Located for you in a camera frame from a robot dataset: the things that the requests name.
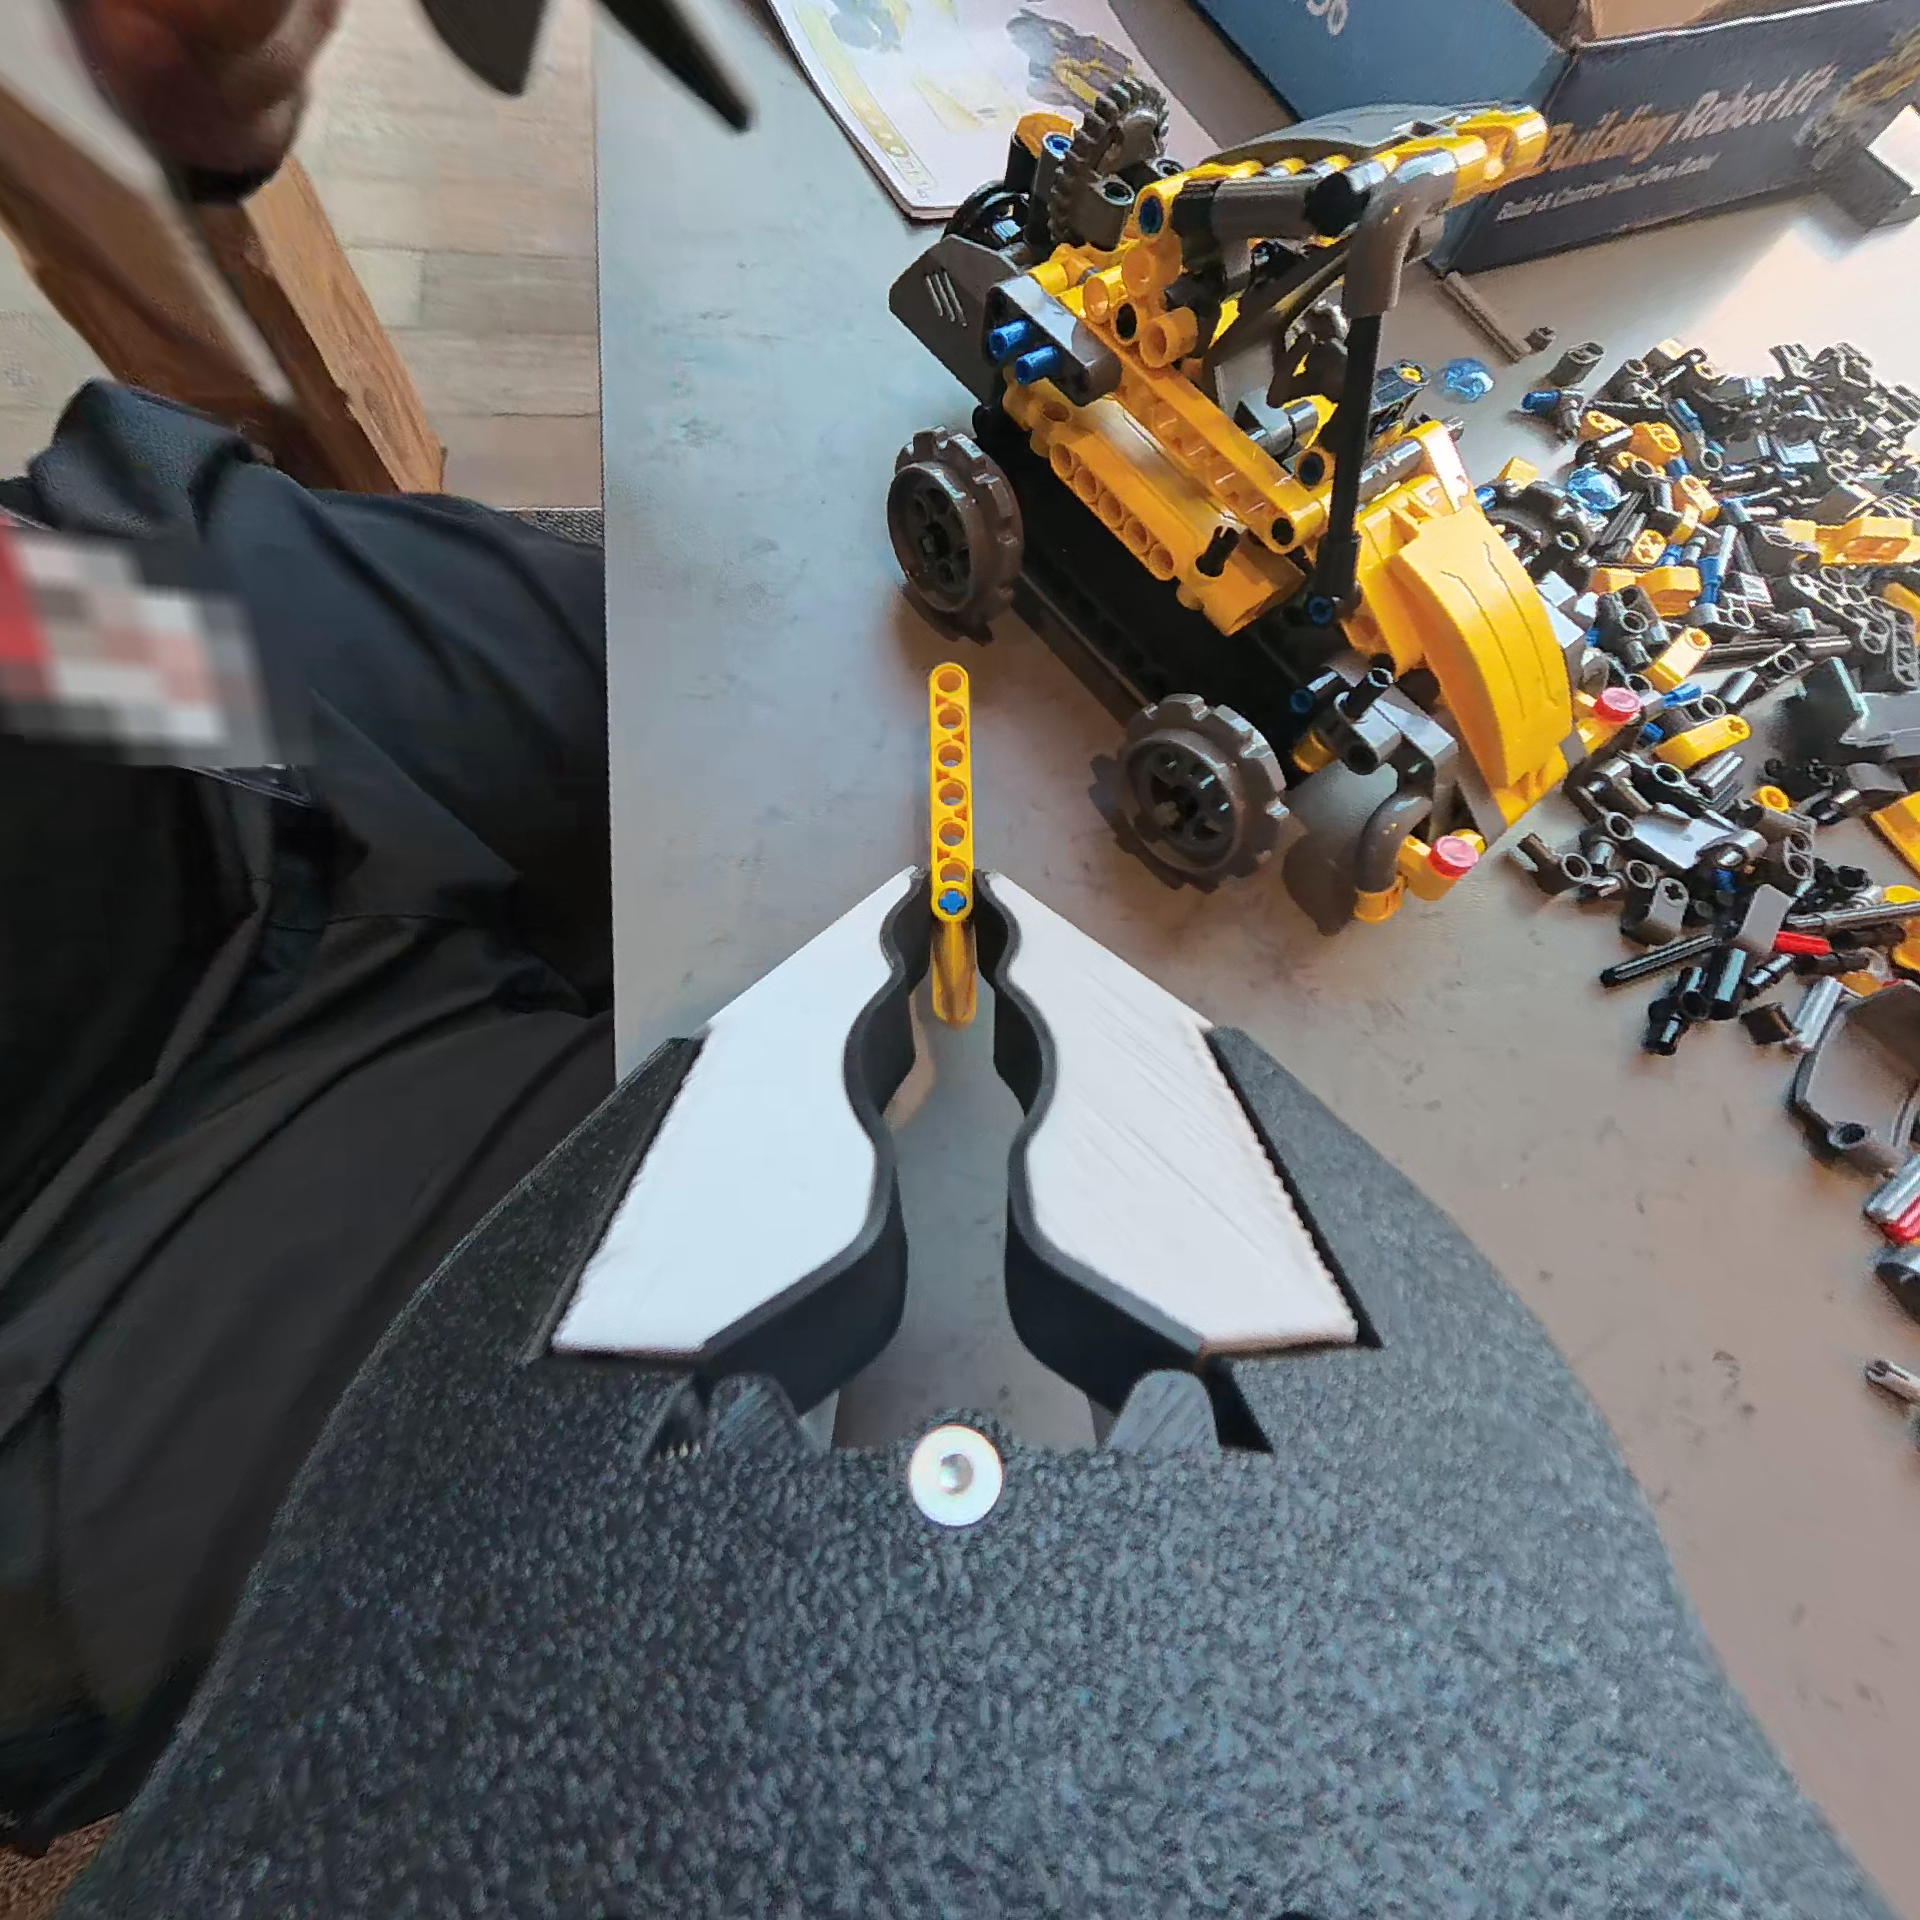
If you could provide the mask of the instruction booklet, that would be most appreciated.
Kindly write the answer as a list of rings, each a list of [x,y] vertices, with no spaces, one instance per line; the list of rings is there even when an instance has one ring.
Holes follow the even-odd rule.
[[[1003,174],[1025,116],[1061,125],[1155,79],[1101,0],[773,0],[802,79],[912,224]]]

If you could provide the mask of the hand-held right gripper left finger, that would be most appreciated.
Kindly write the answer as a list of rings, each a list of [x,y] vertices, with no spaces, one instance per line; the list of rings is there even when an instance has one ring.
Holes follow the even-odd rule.
[[[827,1406],[906,1327],[892,1104],[916,1071],[931,877],[900,871],[731,999],[591,1253],[550,1354]]]

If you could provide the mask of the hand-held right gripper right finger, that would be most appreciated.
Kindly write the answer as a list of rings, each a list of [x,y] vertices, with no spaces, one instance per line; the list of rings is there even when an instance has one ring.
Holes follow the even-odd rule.
[[[1350,1354],[1357,1302],[1212,1017],[1010,877],[978,882],[978,960],[1025,1112],[1003,1230],[1015,1337],[1101,1415],[1151,1370],[1241,1406],[1241,1357]]]

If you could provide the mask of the yellow long holed beam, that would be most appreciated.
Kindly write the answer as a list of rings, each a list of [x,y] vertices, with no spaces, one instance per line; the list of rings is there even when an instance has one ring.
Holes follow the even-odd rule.
[[[978,1021],[970,668],[931,668],[931,1011]]]

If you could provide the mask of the blue kit box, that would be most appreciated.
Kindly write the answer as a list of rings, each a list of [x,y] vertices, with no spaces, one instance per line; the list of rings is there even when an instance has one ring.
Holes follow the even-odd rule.
[[[1492,276],[1811,187],[1912,110],[1912,0],[1206,0],[1291,116],[1537,110],[1545,161],[1442,244]]]

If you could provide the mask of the person's left hand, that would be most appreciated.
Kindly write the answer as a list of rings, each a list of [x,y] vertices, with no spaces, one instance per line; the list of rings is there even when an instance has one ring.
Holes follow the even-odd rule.
[[[290,161],[344,0],[69,0],[91,87],[193,206],[240,206]]]

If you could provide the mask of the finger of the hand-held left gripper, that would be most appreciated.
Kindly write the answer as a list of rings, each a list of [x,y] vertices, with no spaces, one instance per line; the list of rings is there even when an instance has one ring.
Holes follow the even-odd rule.
[[[425,0],[425,23],[488,96],[531,96],[550,0]]]
[[[603,13],[731,132],[754,125],[754,98],[687,0],[603,0]]]

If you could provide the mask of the yellow toy vehicle model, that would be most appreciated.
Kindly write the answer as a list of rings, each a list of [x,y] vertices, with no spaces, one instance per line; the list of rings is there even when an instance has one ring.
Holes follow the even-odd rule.
[[[1025,116],[900,276],[978,417],[900,458],[892,549],[951,631],[1025,591],[1100,656],[1133,699],[1117,819],[1175,882],[1256,877],[1295,782],[1382,776],[1346,856],[1382,922],[1643,719],[1537,591],[1588,517],[1492,520],[1382,358],[1405,268],[1545,161],[1545,116],[1350,110],[1201,165],[1165,132],[1151,79]]]

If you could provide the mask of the wooden post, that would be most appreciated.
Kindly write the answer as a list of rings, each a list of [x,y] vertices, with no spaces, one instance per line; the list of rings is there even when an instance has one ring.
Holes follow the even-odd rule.
[[[240,430],[306,489],[441,489],[446,450],[303,161],[193,206],[89,79],[0,79],[0,224],[116,383]]]

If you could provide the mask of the pile of small building parts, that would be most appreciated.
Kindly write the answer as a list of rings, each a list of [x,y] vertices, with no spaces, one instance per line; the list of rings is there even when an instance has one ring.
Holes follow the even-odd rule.
[[[1749,1032],[1786,1063],[1811,1165],[1865,1175],[1872,1290],[1920,1284],[1920,662],[1912,421],[1865,349],[1779,343],[1725,375],[1652,343],[1566,349],[1521,417],[1566,470],[1506,464],[1492,526],[1574,607],[1593,751],[1574,840],[1514,864],[1617,920],[1598,993],[1652,993],[1639,1053]]]

